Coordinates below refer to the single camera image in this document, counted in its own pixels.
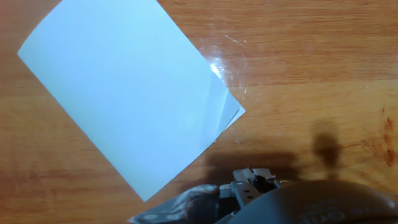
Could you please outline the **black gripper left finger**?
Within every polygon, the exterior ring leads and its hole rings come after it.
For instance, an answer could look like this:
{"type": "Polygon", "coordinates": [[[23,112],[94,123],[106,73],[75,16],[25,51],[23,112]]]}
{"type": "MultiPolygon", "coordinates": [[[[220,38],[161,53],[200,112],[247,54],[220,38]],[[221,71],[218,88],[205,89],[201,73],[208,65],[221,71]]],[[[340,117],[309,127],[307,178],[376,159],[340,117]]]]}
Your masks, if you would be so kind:
{"type": "Polygon", "coordinates": [[[243,207],[260,196],[260,169],[233,172],[234,181],[221,186],[204,184],[128,220],[135,224],[227,223],[243,207]]]}

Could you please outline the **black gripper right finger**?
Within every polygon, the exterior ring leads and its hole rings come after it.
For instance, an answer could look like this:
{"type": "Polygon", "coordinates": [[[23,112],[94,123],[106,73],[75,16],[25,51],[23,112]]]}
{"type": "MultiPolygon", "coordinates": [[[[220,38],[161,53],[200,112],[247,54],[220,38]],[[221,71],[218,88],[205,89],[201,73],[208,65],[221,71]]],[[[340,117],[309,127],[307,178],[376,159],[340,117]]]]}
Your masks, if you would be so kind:
{"type": "Polygon", "coordinates": [[[253,169],[252,172],[254,174],[252,185],[261,194],[293,183],[291,180],[278,179],[275,175],[271,174],[269,169],[253,169]]]}

